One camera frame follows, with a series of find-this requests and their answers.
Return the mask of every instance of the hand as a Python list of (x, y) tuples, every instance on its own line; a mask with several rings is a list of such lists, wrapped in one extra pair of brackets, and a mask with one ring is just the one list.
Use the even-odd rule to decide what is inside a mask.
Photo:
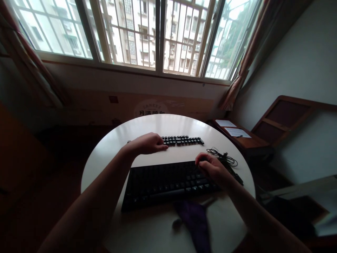
[[(200, 161), (202, 158), (206, 158), (207, 161)], [(222, 188), (225, 187), (228, 179), (232, 178), (232, 175), (222, 165), (218, 158), (210, 154), (200, 153), (196, 157), (196, 165), (199, 165), (200, 170), (206, 177), (211, 178)]]
[(131, 148), (137, 154), (143, 155), (168, 149), (168, 146), (164, 145), (164, 140), (159, 136), (159, 134), (152, 132), (134, 139), (126, 146), (129, 146), (129, 148)]

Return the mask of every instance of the cable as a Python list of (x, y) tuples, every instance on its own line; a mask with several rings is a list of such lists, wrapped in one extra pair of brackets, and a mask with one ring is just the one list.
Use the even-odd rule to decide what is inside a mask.
[(236, 167), (238, 165), (238, 162), (235, 159), (233, 159), (230, 156), (228, 156), (228, 153), (224, 153), (222, 155), (222, 154), (220, 154), (218, 151), (216, 151), (213, 148), (206, 149), (206, 151), (208, 153), (211, 153), (212, 155), (218, 156), (219, 158), (222, 158), (222, 159), (226, 160), (226, 163), (228, 163), (231, 167)]

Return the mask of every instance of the purple cloth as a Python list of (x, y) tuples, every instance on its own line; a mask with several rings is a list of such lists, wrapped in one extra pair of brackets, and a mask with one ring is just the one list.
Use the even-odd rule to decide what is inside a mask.
[(189, 230), (197, 253), (210, 253), (211, 245), (206, 208), (192, 201), (179, 201), (173, 205), (180, 219)]

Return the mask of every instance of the white paper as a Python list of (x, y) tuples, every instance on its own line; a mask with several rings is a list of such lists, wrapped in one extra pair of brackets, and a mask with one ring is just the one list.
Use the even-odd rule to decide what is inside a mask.
[(251, 138), (244, 130), (237, 128), (225, 128), (233, 137), (241, 136), (242, 138)]
[(215, 120), (216, 123), (218, 123), (221, 127), (236, 127), (232, 122), (230, 121), (223, 121), (223, 120)]

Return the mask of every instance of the curtain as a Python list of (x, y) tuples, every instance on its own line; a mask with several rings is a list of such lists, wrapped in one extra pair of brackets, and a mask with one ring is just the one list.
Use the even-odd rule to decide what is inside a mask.
[(250, 42), (246, 48), (245, 54), (241, 60), (238, 76), (232, 82), (228, 91), (222, 97), (219, 108), (224, 111), (231, 111), (235, 99), (248, 75), (249, 67), (251, 66), (254, 57), (258, 51), (259, 45), (266, 37), (266, 31), (268, 27), (271, 27), (272, 21), (277, 14), (283, 1), (264, 0), (259, 15), (256, 21), (254, 32), (251, 36)]
[(37, 101), (45, 106), (62, 108), (68, 98), (31, 48), (18, 27), (18, 20), (5, 0), (0, 0), (0, 41), (14, 61)]

